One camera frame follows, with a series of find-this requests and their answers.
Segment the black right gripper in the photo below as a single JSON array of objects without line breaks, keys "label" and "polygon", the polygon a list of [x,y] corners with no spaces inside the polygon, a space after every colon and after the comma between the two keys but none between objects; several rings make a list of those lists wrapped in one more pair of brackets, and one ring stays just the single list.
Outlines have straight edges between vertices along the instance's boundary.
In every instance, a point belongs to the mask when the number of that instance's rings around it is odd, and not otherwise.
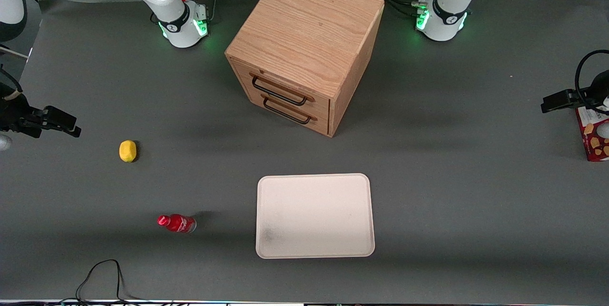
[{"label": "black right gripper", "polygon": [[0,130],[2,132],[24,133],[39,138],[43,130],[55,130],[78,138],[82,129],[76,126],[77,118],[54,106],[43,109],[31,107],[34,123],[20,124],[20,119],[29,113],[30,106],[26,97],[8,85],[0,85]]}]

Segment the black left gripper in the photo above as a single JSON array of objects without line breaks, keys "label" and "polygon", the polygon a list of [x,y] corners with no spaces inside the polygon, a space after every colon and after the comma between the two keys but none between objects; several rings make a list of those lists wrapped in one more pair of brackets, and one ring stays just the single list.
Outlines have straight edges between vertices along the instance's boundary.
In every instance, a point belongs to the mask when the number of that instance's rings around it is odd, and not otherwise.
[{"label": "black left gripper", "polygon": [[605,106],[609,95],[609,70],[596,75],[589,87],[580,86],[581,71],[577,70],[577,92],[565,89],[552,95],[552,99],[544,99],[541,104],[542,113],[559,109],[578,109],[579,107]]}]

